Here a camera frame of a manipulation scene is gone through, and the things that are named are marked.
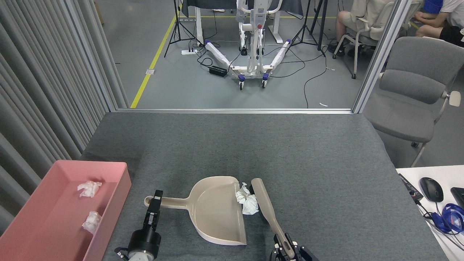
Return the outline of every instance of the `power adapter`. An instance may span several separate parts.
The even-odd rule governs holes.
[[[219,77],[225,77],[227,75],[227,70],[217,66],[210,66],[209,73],[217,75]]]

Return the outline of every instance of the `gray floor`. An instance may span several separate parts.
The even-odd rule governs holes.
[[[125,0],[125,1],[97,1],[104,20],[104,30],[116,66],[121,76],[129,100],[132,102],[139,91],[145,77],[145,71],[152,63],[163,36],[173,18],[173,4],[169,0]],[[344,7],[349,10],[351,1],[344,1]],[[326,20],[324,43],[327,38],[333,38],[335,19],[338,12],[336,2],[329,2]],[[211,16],[213,13],[205,10],[203,15]],[[217,13],[218,34],[212,41],[237,41],[236,23],[233,18],[219,18],[221,15],[230,16],[230,13]],[[215,32],[214,18],[203,19],[204,34],[212,35]],[[184,23],[193,30],[193,23]],[[302,21],[295,18],[282,18],[281,29],[283,38],[292,38],[300,28]],[[413,35],[412,27],[407,33]],[[237,55],[237,43],[219,42],[221,51],[229,58]],[[266,51],[277,46],[270,33],[266,35]],[[243,91],[238,90],[237,81],[230,75],[225,79],[209,75],[202,68],[193,55],[182,56],[180,50],[186,49],[188,41],[171,45],[166,58],[162,55],[156,63],[156,73],[153,75],[137,104],[139,109],[181,109],[181,108],[306,108],[303,95],[303,85],[309,78],[324,71],[325,59],[307,62],[306,67],[288,78],[272,78],[266,89],[259,86],[259,80],[250,80]],[[320,53],[315,46],[298,45],[292,50],[301,59],[312,59]],[[371,54],[361,56],[358,63],[358,79],[350,77],[353,69],[353,59],[344,57],[333,60],[327,56],[327,70],[321,77],[311,80],[306,86],[306,95],[309,108],[350,108],[358,94],[364,72],[370,61]],[[298,60],[288,53],[284,61]],[[299,68],[302,63],[281,65],[275,70],[275,76],[288,75]],[[464,94],[464,71],[461,71],[455,81],[454,90]],[[464,130],[464,108],[449,107],[436,127],[434,139],[417,166],[437,166],[464,164],[464,139],[461,134]],[[379,133],[385,143],[387,152],[398,167],[409,167],[417,151],[407,141]]]

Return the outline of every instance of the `table leg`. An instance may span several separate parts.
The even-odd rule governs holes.
[[[197,19],[197,39],[198,39],[198,45],[202,45],[204,40],[203,40],[203,28],[201,27],[201,11],[200,8],[195,7],[195,17]]]
[[[277,11],[276,16],[274,17],[274,24],[269,26],[269,30],[271,31],[272,36],[274,36],[274,38],[276,39],[276,42],[278,44],[281,44],[284,41],[282,41],[282,37],[280,37],[280,35],[278,33],[278,31],[279,31],[279,21],[280,21],[280,11]]]

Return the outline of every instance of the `chair leg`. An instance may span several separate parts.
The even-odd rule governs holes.
[[[422,152],[424,152],[424,149],[425,149],[425,145],[427,143],[424,143],[422,144],[422,146],[420,147],[420,150],[419,150],[419,153],[417,154],[416,158],[414,159],[414,161],[412,162],[411,164],[411,168],[414,168],[414,166],[416,165],[417,161],[419,160],[420,156],[422,156]]]
[[[358,71],[358,49],[359,49],[359,41],[356,41],[354,44],[354,69],[353,75],[351,76],[352,79],[356,79],[356,72]]]

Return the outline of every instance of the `dustpan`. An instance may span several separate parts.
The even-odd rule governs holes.
[[[193,186],[187,198],[163,197],[161,206],[187,209],[198,234],[211,243],[246,245],[242,206],[235,196],[238,190],[238,180],[232,176],[207,177]],[[152,198],[145,198],[145,206]]]

